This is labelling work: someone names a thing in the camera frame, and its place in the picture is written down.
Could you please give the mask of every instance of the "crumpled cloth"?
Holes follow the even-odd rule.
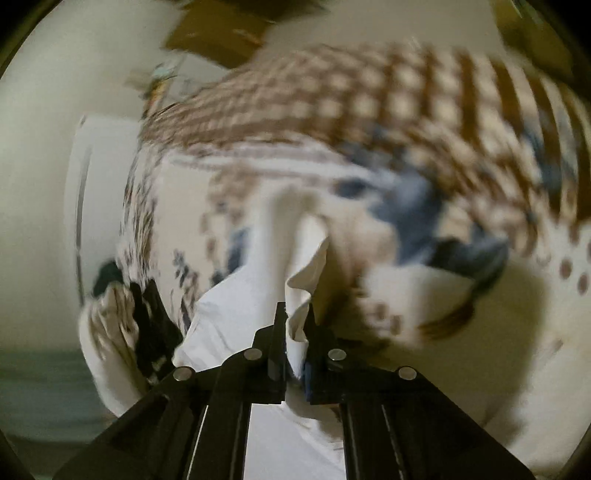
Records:
[[[98,299],[89,299],[78,319],[82,353],[100,399],[120,417],[148,392],[137,367],[134,298],[120,283],[110,283]]]
[[[186,365],[197,371],[213,368],[249,348],[255,332],[273,323],[277,302],[285,301],[287,359],[294,378],[301,378],[308,346],[303,326],[326,266],[329,246],[327,226],[314,213],[316,201],[314,192],[294,186],[278,188],[265,199],[245,264],[196,303],[191,326],[173,357],[177,367]],[[413,314],[417,321],[418,317],[424,321],[438,315],[441,309],[460,301],[460,296],[469,295],[472,284],[470,279],[425,265],[390,265],[383,271],[377,275],[390,276],[388,287],[398,290],[396,297],[403,311],[417,312]],[[323,462],[336,469],[337,477],[332,478],[342,477],[342,427],[331,409],[308,405],[297,380],[289,385],[281,406],[267,408],[281,412],[273,421],[282,425],[285,438],[305,439],[316,456],[320,453]],[[249,439],[265,445],[269,455],[278,448],[285,449],[285,444],[270,441],[262,427],[270,419],[268,410],[255,410],[253,415],[260,415],[261,422],[252,422],[255,430]]]

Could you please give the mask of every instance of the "towel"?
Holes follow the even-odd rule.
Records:
[[[110,283],[98,299],[89,299],[78,320],[82,353],[100,399],[120,417],[148,391],[137,366],[134,298],[120,283]]]

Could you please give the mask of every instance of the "blue fabric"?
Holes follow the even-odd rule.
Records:
[[[358,145],[345,150],[352,155],[351,162],[374,172],[374,180],[342,180],[336,185],[336,194],[348,199],[378,194],[369,211],[375,219],[392,226],[399,241],[397,265],[423,264],[471,278],[475,281],[473,296],[495,284],[509,258],[507,240],[490,235],[477,223],[467,244],[438,238],[446,198],[424,172],[405,160],[404,151],[385,158]]]

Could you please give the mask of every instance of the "silver rivet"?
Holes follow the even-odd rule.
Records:
[[[259,360],[262,357],[262,352],[258,348],[249,348],[244,350],[244,358],[250,361]]]
[[[347,358],[347,353],[340,348],[333,348],[329,351],[329,358],[335,362],[340,362],[341,360]]]
[[[412,367],[402,367],[398,370],[398,376],[403,380],[414,380],[417,377],[417,371]]]
[[[174,373],[173,377],[175,380],[179,382],[184,382],[193,376],[193,370],[189,367],[179,367],[177,368]]]

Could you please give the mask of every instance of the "white fabric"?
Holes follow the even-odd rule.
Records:
[[[256,330],[272,324],[277,302],[285,300],[287,358],[295,377],[301,377],[308,345],[303,325],[329,241],[326,225],[314,214],[318,200],[312,191],[283,186],[262,202],[245,265],[197,302],[187,336],[174,354],[177,367],[216,367],[250,347]],[[429,310],[434,303],[425,296],[441,300],[439,308],[445,309],[467,295],[472,285],[468,279],[422,265],[384,265],[369,280],[379,284],[384,275],[390,288],[392,276],[398,279],[402,312],[418,323],[440,314]],[[273,432],[282,432],[279,443]],[[286,461],[285,452],[297,454]],[[265,462],[253,460],[261,455]],[[245,478],[337,479],[345,477],[344,465],[342,427],[335,414],[327,407],[308,405],[297,385],[288,387],[281,406],[253,406]]]
[[[197,302],[174,353],[176,366],[216,367],[249,348],[254,333],[273,323],[277,302],[285,300],[288,360],[296,377],[301,375],[307,349],[303,324],[327,248],[326,228],[310,214],[311,200],[288,186],[263,203],[245,265]]]
[[[119,283],[111,283],[99,299],[89,299],[79,317],[82,353],[100,399],[120,417],[148,391],[135,362],[139,329],[134,298]]]

